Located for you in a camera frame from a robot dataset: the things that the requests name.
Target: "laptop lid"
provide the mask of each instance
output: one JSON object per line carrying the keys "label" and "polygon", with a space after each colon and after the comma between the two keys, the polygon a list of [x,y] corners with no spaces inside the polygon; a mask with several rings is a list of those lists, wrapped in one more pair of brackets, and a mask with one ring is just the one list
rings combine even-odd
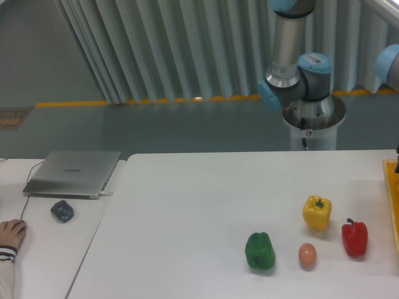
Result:
{"label": "laptop lid", "polygon": [[52,151],[23,190],[25,196],[98,199],[120,151]]}

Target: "brown egg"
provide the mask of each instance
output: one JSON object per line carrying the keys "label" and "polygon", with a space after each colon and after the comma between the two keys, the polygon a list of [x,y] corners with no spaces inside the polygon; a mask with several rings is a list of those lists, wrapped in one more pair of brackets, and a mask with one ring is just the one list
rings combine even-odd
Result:
{"label": "brown egg", "polygon": [[312,268],[316,263],[316,248],[310,243],[302,244],[299,248],[299,261],[302,267]]}

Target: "human hand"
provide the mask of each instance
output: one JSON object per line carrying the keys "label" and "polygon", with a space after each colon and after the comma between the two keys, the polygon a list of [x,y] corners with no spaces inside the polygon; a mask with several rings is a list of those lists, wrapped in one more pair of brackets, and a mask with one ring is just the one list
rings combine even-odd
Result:
{"label": "human hand", "polygon": [[25,235],[25,221],[14,219],[0,223],[0,247],[11,246],[18,249]]}

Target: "yellow floor stripe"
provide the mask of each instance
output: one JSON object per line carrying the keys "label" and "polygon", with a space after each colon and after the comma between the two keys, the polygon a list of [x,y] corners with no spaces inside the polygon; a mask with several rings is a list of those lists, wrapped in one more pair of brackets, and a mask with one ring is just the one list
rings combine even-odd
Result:
{"label": "yellow floor stripe", "polygon": [[[377,90],[377,95],[389,95],[399,93],[398,91],[390,88],[384,88]],[[331,93],[337,97],[341,97],[344,95],[371,95],[372,92],[368,90],[352,90],[350,92],[345,92],[343,90],[336,90]],[[248,97],[240,96],[240,95],[233,95],[230,98],[225,97],[211,97],[209,100],[212,102],[222,102],[222,101],[241,101],[241,100],[260,100],[259,95],[250,95]],[[176,98],[173,100],[173,103],[186,103],[186,102],[204,102],[204,99],[201,97],[191,98],[186,100],[185,98]],[[153,102],[150,99],[135,101],[135,100],[128,100],[125,102],[126,105],[138,105],[138,104],[152,104]],[[160,98],[155,101],[155,103],[170,103],[167,98]],[[36,107],[70,107],[70,106],[99,106],[99,105],[108,105],[106,101],[84,101],[84,102],[53,102],[53,103],[37,103]]]}

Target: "green bell pepper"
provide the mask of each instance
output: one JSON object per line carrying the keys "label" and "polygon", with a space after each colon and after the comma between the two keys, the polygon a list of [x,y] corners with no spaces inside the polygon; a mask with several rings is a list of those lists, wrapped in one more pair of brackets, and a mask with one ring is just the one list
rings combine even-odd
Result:
{"label": "green bell pepper", "polygon": [[253,269],[269,270],[276,262],[272,242],[265,232],[253,233],[245,245],[248,265]]}

